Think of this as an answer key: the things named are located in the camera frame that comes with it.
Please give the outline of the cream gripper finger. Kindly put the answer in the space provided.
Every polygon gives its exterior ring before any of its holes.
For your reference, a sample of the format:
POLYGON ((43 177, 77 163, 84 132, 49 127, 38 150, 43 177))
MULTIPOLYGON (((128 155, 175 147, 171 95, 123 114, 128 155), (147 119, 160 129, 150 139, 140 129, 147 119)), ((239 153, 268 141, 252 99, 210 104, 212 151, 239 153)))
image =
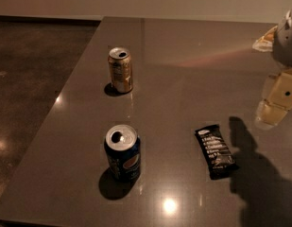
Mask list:
POLYGON ((268 32, 266 32, 263 36, 257 39, 255 43, 252 45, 252 48, 259 52, 272 52, 274 37, 277 31, 277 28, 278 28, 277 26, 274 26, 268 32))
POLYGON ((292 68, 270 74, 263 87, 255 123, 263 130, 276 127, 292 109, 292 68))

